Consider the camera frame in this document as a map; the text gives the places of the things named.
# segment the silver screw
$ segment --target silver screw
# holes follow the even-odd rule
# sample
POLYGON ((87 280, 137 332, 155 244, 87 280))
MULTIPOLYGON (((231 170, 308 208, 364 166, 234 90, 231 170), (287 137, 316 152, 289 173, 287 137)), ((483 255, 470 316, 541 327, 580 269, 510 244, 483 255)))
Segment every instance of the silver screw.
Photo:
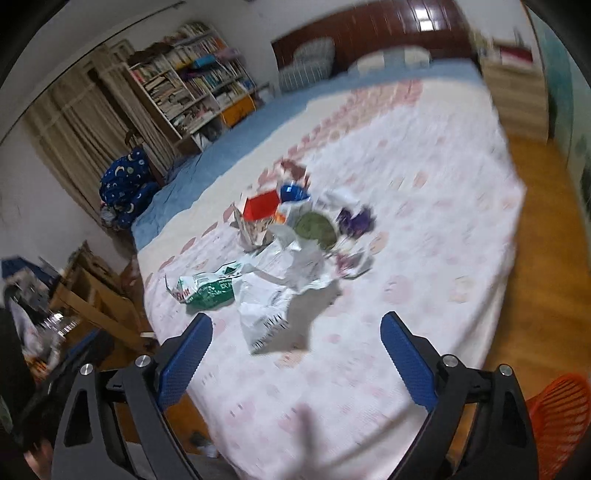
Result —
POLYGON ((446 367, 457 367, 459 363, 459 360, 457 359, 457 357, 455 355, 445 355, 443 357, 443 365, 445 365, 446 367))
POLYGON ((499 372, 501 372, 501 375, 506 377, 513 375, 513 369, 509 365, 505 364, 499 365, 499 372))
POLYGON ((135 359, 135 366, 142 368, 149 365, 151 361, 152 359, 148 355, 140 355, 135 359))
POLYGON ((82 375, 90 375, 92 371, 95 369, 91 364, 84 364, 80 367, 80 373, 82 375))

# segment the curtain rod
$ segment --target curtain rod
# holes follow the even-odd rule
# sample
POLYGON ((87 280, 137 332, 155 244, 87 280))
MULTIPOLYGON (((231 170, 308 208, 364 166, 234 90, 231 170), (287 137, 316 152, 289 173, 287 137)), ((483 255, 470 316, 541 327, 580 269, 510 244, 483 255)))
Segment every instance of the curtain rod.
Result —
POLYGON ((159 10, 156 10, 155 12, 152 12, 142 18, 140 18, 139 20, 136 20, 135 22, 127 25, 127 27, 122 28, 121 30, 113 33, 110 37, 104 39, 103 41, 101 41, 98 45, 94 46, 93 48, 91 48, 89 51, 87 51, 84 55, 82 55, 79 59, 76 59, 74 62, 72 62, 70 65, 68 65, 62 73, 59 74, 59 76, 53 80, 52 82, 50 82, 49 85, 47 85, 40 93, 39 95, 37 95, 33 101, 31 103, 29 103, 29 105, 27 106, 27 108, 24 109, 24 111, 18 116, 18 118, 14 121, 14 123, 10 126, 10 128, 7 130, 7 132, 4 134, 4 136, 2 137, 2 140, 0 140, 0 145, 2 145, 4 143, 4 141, 6 140, 6 137, 10 134, 10 132, 12 131, 12 129, 14 128, 14 126, 18 123, 18 121, 22 118, 22 116, 25 114, 25 112, 27 111, 27 109, 29 108, 30 105, 32 105, 51 85, 53 85, 54 82, 56 82, 61 76, 62 74, 66 71, 69 70, 70 68, 72 68, 72 66, 74 66, 78 61, 80 61, 80 59, 84 58, 85 56, 87 56, 91 51, 96 50, 98 47, 100 47, 103 43, 108 42, 111 38, 116 37, 117 35, 123 33, 125 30, 130 29, 131 27, 137 25, 138 23, 142 23, 144 20, 147 20, 151 17, 154 17, 156 15, 159 15, 163 12, 166 12, 166 10, 170 10, 172 8, 178 8, 178 7, 182 7, 183 5, 186 5, 186 0, 180 0, 176 3, 173 3, 167 7, 161 8, 159 10))

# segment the curtain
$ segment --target curtain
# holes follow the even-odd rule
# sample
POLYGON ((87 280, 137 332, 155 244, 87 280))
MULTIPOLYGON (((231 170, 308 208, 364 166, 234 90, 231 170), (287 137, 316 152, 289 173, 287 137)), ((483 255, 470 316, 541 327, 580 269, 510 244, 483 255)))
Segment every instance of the curtain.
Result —
POLYGON ((136 97, 124 76, 125 65, 111 54, 107 46, 94 49, 89 57, 117 102, 137 128, 150 148, 150 160, 161 174, 165 174, 178 156, 172 143, 158 129, 149 113, 136 97))
POLYGON ((64 72, 29 106, 24 121, 53 176, 100 223, 100 178, 128 152, 128 129, 86 65, 83 59, 64 72))

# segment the olive green object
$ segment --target olive green object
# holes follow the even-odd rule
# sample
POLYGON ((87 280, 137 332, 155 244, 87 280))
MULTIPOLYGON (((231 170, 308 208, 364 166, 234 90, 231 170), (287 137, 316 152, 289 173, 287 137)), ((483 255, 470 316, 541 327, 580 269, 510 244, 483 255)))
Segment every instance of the olive green object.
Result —
POLYGON ((335 228, 330 220, 316 212, 302 215, 295 224, 295 232, 306 240, 317 240, 323 250, 333 248, 337 240, 335 228))

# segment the bed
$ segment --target bed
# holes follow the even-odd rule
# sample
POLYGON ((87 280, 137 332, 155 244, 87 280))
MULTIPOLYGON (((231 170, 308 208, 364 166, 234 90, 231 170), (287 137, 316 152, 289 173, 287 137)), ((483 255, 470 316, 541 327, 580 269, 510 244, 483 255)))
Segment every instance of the bed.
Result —
POLYGON ((274 186, 277 161, 305 164, 312 196, 344 184, 374 207, 376 226, 363 240, 374 267, 339 282, 307 349, 250 355, 236 307, 207 312, 213 342, 187 391, 241 478, 296 478, 302 469, 306 478, 387 478, 426 413, 381 345, 381 317, 395 310, 439 352, 480 367, 513 265, 524 187, 453 1, 337 12, 278 39, 278 65, 327 35, 335 78, 273 101, 188 161, 132 230, 146 312, 163 341, 193 318, 165 276, 214 271, 243 255, 231 204, 274 186), (367 53, 404 44, 430 50, 432 64, 346 72, 367 53))

